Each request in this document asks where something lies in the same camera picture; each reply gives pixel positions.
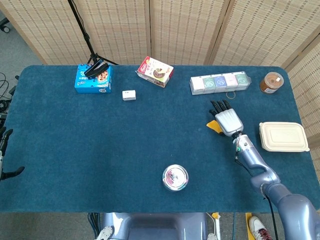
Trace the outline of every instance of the product box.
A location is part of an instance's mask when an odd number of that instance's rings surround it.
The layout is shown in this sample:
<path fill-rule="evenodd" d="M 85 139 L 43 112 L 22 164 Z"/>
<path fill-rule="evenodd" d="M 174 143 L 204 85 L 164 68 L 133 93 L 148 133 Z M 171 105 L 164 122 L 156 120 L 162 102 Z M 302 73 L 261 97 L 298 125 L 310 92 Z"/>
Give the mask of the product box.
<path fill-rule="evenodd" d="M 139 77 L 164 88 L 174 73 L 174 67 L 147 56 L 136 73 Z"/>
<path fill-rule="evenodd" d="M 192 95 L 246 90 L 251 78 L 244 71 L 193 76 L 190 78 Z"/>
<path fill-rule="evenodd" d="M 76 72 L 74 88 L 81 94 L 99 94 L 111 93 L 111 82 L 113 75 L 113 68 L 109 64 L 106 71 L 96 76 L 95 78 L 88 79 L 85 76 L 85 71 L 92 66 L 92 64 L 79 64 Z"/>

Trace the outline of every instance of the tripod stand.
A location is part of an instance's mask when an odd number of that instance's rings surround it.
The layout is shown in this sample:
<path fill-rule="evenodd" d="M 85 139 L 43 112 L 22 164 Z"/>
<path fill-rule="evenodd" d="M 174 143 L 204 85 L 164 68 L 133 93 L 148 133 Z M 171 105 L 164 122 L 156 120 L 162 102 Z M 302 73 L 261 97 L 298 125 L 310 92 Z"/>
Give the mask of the tripod stand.
<path fill-rule="evenodd" d="M 108 63 L 113 64 L 113 65 L 118 65 L 114 61 L 111 61 L 111 60 L 109 60 L 107 58 L 104 58 L 104 57 L 98 55 L 98 53 L 96 53 L 94 51 L 94 48 L 92 47 L 91 42 L 90 42 L 90 36 L 86 32 L 86 29 L 85 29 L 85 26 L 84 26 L 84 21 L 83 21 L 82 17 L 79 14 L 79 11 L 77 9 L 77 6 L 76 6 L 74 0 L 68 0 L 68 3 L 69 3 L 69 5 L 70 5 L 70 7 L 72 9 L 72 12 L 73 12 L 73 14 L 75 16 L 75 19 L 76 19 L 76 21 L 77 21 L 77 23 L 78 23 L 78 25 L 79 25 L 79 27 L 81 29 L 81 32 L 83 34 L 84 40 L 85 40 L 86 44 L 88 45 L 88 48 L 89 48 L 90 53 L 91 53 L 90 54 L 90 58 L 89 58 L 87 63 L 89 64 L 91 62 L 91 60 L 93 60 L 93 65 L 95 65 L 99 60 L 104 60 L 104 61 L 106 61 Z"/>

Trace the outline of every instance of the yellow object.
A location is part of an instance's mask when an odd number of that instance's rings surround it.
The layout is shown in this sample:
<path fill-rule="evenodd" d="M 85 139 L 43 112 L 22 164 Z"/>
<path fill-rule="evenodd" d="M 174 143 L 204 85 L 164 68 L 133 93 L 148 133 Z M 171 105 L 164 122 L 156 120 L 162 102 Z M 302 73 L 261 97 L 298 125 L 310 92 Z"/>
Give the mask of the yellow object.
<path fill-rule="evenodd" d="M 250 231 L 250 227 L 249 227 L 249 219 L 252 217 L 252 213 L 251 212 L 246 212 L 245 213 L 245 221 L 246 221 L 246 230 L 248 232 L 248 240 L 255 240 L 255 237 L 252 236 L 251 231 Z"/>
<path fill-rule="evenodd" d="M 212 213 L 211 216 L 212 216 L 214 219 L 219 219 L 219 213 L 218 213 L 218 212 Z"/>
<path fill-rule="evenodd" d="M 210 129 L 216 131 L 218 134 L 222 133 L 222 129 L 216 120 L 213 120 L 213 121 L 207 123 L 206 126 Z"/>

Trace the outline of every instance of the beige plastic container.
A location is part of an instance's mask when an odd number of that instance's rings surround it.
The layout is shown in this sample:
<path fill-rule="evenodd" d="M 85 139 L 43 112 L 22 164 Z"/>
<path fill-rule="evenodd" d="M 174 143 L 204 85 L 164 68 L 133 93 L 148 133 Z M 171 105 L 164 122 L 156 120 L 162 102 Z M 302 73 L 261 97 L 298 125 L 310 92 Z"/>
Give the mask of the beige plastic container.
<path fill-rule="evenodd" d="M 259 124 L 262 148 L 269 152 L 308 152 L 304 128 L 295 122 L 269 121 Z"/>
<path fill-rule="evenodd" d="M 260 90 L 265 94 L 273 94 L 284 82 L 284 78 L 279 73 L 271 71 L 260 82 Z"/>

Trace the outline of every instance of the white shoe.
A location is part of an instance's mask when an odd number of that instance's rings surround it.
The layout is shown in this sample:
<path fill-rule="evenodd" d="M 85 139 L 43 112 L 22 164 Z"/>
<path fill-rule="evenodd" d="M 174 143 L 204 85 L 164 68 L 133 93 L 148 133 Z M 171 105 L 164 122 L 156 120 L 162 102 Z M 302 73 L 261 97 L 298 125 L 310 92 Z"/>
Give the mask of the white shoe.
<path fill-rule="evenodd" d="M 272 240 L 266 227 L 259 218 L 252 216 L 249 219 L 249 228 L 255 240 Z"/>

